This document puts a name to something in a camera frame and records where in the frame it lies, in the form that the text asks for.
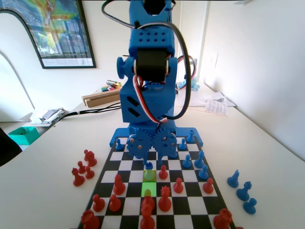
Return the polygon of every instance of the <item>white square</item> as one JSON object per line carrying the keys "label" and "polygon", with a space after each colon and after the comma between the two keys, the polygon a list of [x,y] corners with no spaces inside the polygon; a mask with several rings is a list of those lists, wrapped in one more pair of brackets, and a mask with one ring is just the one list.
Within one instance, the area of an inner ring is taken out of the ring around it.
{"label": "white square", "polygon": [[176,183],[176,182],[171,182],[172,197],[187,197],[184,182],[181,183],[182,186],[183,186],[183,191],[182,191],[182,193],[176,193],[176,192],[174,191],[173,185],[174,185],[175,183]]}
{"label": "white square", "polygon": [[178,151],[179,159],[185,160],[186,155],[189,155],[190,153],[188,151]]}
{"label": "white square", "polygon": [[120,228],[122,216],[105,216],[102,229],[118,229]]}
{"label": "white square", "polygon": [[[157,227],[157,216],[156,215],[152,215],[152,218],[154,220],[154,229],[156,229],[156,227]],[[141,229],[141,220],[142,219],[143,219],[143,216],[140,215],[138,229]]]}
{"label": "white square", "polygon": [[191,215],[174,215],[176,229],[193,229]]}
{"label": "white square", "polygon": [[168,160],[169,170],[181,170],[180,160]]}
{"label": "white square", "polygon": [[122,194],[120,194],[120,195],[116,195],[117,197],[126,197],[127,188],[128,188],[128,183],[124,183],[124,185],[125,185],[125,190],[124,190],[124,192],[123,192]]}
{"label": "white square", "polygon": [[105,171],[101,183],[114,183],[115,175],[118,174],[118,171]]}
{"label": "white square", "polygon": [[187,144],[187,149],[189,151],[198,151],[199,153],[199,148],[197,144]]}
{"label": "white square", "polygon": [[119,171],[130,171],[132,169],[132,161],[121,161]]}
{"label": "white square", "polygon": [[170,172],[168,170],[166,170],[167,172],[167,178],[162,180],[160,177],[159,177],[159,173],[160,173],[161,170],[157,170],[157,183],[160,182],[170,182]]}
{"label": "white square", "polygon": [[191,215],[207,215],[208,212],[202,197],[188,197]]}
{"label": "white square", "polygon": [[157,215],[173,215],[173,200],[172,200],[172,197],[168,197],[170,200],[171,200],[171,208],[167,211],[167,212],[164,212],[164,211],[161,211],[161,209],[159,208],[159,200],[161,199],[162,197],[157,197]]}
{"label": "white square", "polygon": [[194,170],[182,170],[184,182],[198,182]]}
{"label": "white square", "polygon": [[132,170],[129,176],[129,183],[131,182],[143,182],[143,171],[142,170]]}
{"label": "white square", "polygon": [[121,161],[123,157],[123,152],[113,152],[111,155],[111,161]]}
{"label": "white square", "polygon": [[123,215],[138,216],[140,214],[141,197],[125,198]]}
{"label": "white square", "polygon": [[105,207],[102,211],[99,211],[99,212],[96,212],[93,210],[93,205],[94,205],[94,202],[92,202],[92,205],[91,205],[91,210],[94,212],[94,215],[95,216],[104,216],[105,213],[106,213],[106,210],[107,210],[107,207],[108,207],[108,203],[109,203],[109,200],[110,198],[101,198],[103,200],[105,200]]}
{"label": "white square", "polygon": [[215,191],[215,188],[211,194],[208,194],[203,190],[203,184],[205,184],[205,183],[206,182],[198,182],[202,196],[203,197],[216,197],[217,193]]}

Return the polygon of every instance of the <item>chessboard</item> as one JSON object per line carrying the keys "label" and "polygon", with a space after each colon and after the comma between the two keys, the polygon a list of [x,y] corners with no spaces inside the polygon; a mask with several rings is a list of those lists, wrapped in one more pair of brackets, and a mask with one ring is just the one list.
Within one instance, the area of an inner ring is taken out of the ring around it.
{"label": "chessboard", "polygon": [[[187,142],[187,136],[177,137],[178,157],[175,159],[163,157],[163,165],[166,166],[168,177],[165,180],[159,178],[161,166],[157,162],[157,152],[151,148],[148,153],[148,162],[152,162],[153,169],[156,169],[156,181],[143,181],[144,165],[142,159],[129,156],[126,137],[118,137],[124,148],[116,150],[114,144],[110,150],[109,156],[105,162],[104,168],[98,178],[97,184],[90,197],[89,203],[84,210],[91,209],[94,215],[100,220],[101,229],[139,229],[142,220],[141,202],[144,199],[144,191],[149,189],[152,198],[155,201],[155,207],[152,211],[152,218],[155,221],[157,229],[214,229],[213,219],[223,208],[227,208],[224,199],[219,191],[213,174],[208,168],[209,177],[214,180],[214,191],[207,194],[203,190],[203,184],[206,180],[199,178],[201,169],[194,166],[199,152],[202,150],[195,137],[195,143]],[[187,148],[179,149],[182,139],[185,139]],[[190,155],[192,166],[183,167],[185,156]],[[117,174],[122,177],[122,182],[126,189],[117,197],[121,200],[122,206],[117,212],[109,209],[110,196],[114,194],[114,178]],[[173,190],[176,179],[182,179],[183,192],[178,194]],[[170,187],[170,197],[172,206],[169,211],[163,212],[159,209],[158,201],[161,198],[161,188]],[[93,210],[92,197],[98,194],[105,201],[105,207],[100,212]]]}

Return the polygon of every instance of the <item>green highlighted square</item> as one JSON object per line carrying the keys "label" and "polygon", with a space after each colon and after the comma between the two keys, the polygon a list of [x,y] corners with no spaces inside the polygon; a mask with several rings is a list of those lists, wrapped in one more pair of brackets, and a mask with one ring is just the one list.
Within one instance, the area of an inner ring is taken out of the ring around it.
{"label": "green highlighted square", "polygon": [[157,196],[157,183],[156,182],[143,182],[141,197],[144,197],[145,190],[149,189],[151,191],[152,197]]}

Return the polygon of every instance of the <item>blue chess piece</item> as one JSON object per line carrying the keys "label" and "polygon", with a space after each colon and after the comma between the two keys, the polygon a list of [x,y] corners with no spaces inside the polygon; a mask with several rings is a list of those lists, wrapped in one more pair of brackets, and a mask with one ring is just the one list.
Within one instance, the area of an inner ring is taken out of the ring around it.
{"label": "blue chess piece", "polygon": [[234,175],[227,179],[227,182],[231,187],[238,187],[238,176],[239,172],[236,170]]}
{"label": "blue chess piece", "polygon": [[197,168],[203,168],[204,166],[203,157],[204,157],[204,152],[201,150],[198,154],[198,159],[195,160],[194,163]]}
{"label": "blue chess piece", "polygon": [[181,141],[182,141],[182,143],[179,145],[179,149],[186,150],[185,139],[183,138]]}
{"label": "blue chess piece", "polygon": [[250,198],[250,196],[248,194],[248,190],[251,189],[251,187],[252,187],[252,184],[250,181],[245,182],[244,188],[239,188],[236,191],[238,198],[240,198],[243,201],[247,201]]}
{"label": "blue chess piece", "polygon": [[202,170],[199,172],[199,177],[202,180],[207,180],[209,178],[209,174],[207,173],[207,170],[208,170],[208,166],[204,165],[202,167]]}
{"label": "blue chess piece", "polygon": [[116,149],[116,150],[122,150],[123,148],[124,148],[124,146],[121,144],[121,140],[120,140],[120,139],[117,139],[117,140],[116,140],[115,149]]}
{"label": "blue chess piece", "polygon": [[249,200],[249,202],[244,202],[244,210],[249,213],[250,215],[253,215],[255,212],[256,212],[256,209],[255,209],[255,205],[257,204],[257,201],[256,199],[254,198],[251,198]]}
{"label": "blue chess piece", "polygon": [[190,130],[190,134],[186,138],[188,143],[194,143],[195,142],[194,134],[195,134],[195,132],[193,130]]}
{"label": "blue chess piece", "polygon": [[185,156],[185,160],[182,162],[182,165],[184,168],[190,168],[192,167],[191,157],[189,155]]}

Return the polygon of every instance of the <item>white wall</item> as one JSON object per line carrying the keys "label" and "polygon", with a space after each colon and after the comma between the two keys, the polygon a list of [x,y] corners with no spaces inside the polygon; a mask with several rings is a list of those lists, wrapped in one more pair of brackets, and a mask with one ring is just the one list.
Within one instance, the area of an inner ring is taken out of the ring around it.
{"label": "white wall", "polygon": [[[203,56],[206,83],[302,158],[304,8],[303,0],[212,1]],[[213,52],[216,69],[208,64]]]}

